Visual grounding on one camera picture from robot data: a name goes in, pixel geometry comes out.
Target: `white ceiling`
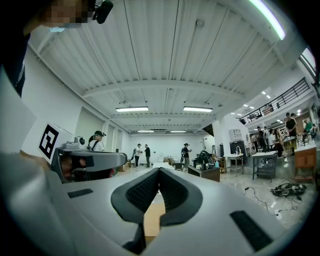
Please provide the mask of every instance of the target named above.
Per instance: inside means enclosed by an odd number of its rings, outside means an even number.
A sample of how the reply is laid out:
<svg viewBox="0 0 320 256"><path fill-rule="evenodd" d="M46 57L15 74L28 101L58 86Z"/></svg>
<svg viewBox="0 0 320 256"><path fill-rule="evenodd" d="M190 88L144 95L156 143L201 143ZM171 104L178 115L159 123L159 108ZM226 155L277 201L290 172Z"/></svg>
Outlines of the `white ceiling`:
<svg viewBox="0 0 320 256"><path fill-rule="evenodd" d="M246 0L116 0L104 24L57 33L40 27L29 45L127 131L196 132L258 95L306 48L290 22L279 20L283 41ZM149 111L116 112L129 106ZM185 113L183 106L213 111Z"/></svg>

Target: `black cap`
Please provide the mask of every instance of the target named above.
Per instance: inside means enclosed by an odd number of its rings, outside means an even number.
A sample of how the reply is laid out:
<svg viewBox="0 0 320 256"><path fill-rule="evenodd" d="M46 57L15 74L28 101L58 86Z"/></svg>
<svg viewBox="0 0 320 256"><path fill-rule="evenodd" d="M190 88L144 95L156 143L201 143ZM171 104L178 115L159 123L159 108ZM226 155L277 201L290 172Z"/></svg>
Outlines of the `black cap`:
<svg viewBox="0 0 320 256"><path fill-rule="evenodd" d="M96 130L94 134L98 134L98 135L100 135L101 137L106 136L106 134L105 134L104 132L99 131L99 130Z"/></svg>

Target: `chair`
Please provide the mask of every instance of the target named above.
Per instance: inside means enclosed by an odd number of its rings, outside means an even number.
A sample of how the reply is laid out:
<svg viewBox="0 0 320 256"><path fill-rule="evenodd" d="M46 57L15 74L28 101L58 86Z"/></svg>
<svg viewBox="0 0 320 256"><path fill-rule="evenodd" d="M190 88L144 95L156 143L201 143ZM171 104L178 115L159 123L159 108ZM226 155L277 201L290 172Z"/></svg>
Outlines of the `chair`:
<svg viewBox="0 0 320 256"><path fill-rule="evenodd" d="M181 171L181 172L183 172L183 171L184 171L185 164L182 163L182 162L175 162L175 163L173 164L173 166L174 166L174 169L175 169L176 171Z"/></svg>

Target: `balcony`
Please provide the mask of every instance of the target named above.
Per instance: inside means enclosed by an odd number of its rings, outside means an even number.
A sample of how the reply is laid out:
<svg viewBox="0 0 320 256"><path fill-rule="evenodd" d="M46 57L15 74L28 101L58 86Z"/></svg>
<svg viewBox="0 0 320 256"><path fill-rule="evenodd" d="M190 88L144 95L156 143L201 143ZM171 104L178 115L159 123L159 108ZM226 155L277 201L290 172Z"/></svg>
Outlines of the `balcony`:
<svg viewBox="0 0 320 256"><path fill-rule="evenodd" d="M283 94L278 96L277 98L273 99L272 101L268 102L264 106L252 111L251 113L243 116L240 118L240 121L243 124L251 123L252 121L256 121L270 113L283 109L286 105L290 104L291 101L294 101L299 96L303 95L306 91L310 90L309 85L306 82L305 77L297 82L294 86L290 89L285 91Z"/></svg>

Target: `ceiling light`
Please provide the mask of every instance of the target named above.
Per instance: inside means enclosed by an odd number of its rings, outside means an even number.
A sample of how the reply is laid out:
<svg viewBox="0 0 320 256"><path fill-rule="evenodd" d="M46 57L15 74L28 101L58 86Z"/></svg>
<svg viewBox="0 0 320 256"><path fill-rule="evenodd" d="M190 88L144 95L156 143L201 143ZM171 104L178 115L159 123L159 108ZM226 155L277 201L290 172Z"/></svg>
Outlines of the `ceiling light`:
<svg viewBox="0 0 320 256"><path fill-rule="evenodd" d="M184 111L196 111L196 112L211 112L212 108L206 108L206 107L194 107L194 106L185 106L183 107Z"/></svg>
<svg viewBox="0 0 320 256"><path fill-rule="evenodd" d="M274 16L274 14L269 10L269 8L261 0L249 0L270 22L271 26L274 28L275 32L281 40L286 36L284 29L281 27L279 21Z"/></svg>
<svg viewBox="0 0 320 256"><path fill-rule="evenodd" d="M147 106L131 106L131 107L120 107L115 109L118 112L135 112L135 111L148 111Z"/></svg>

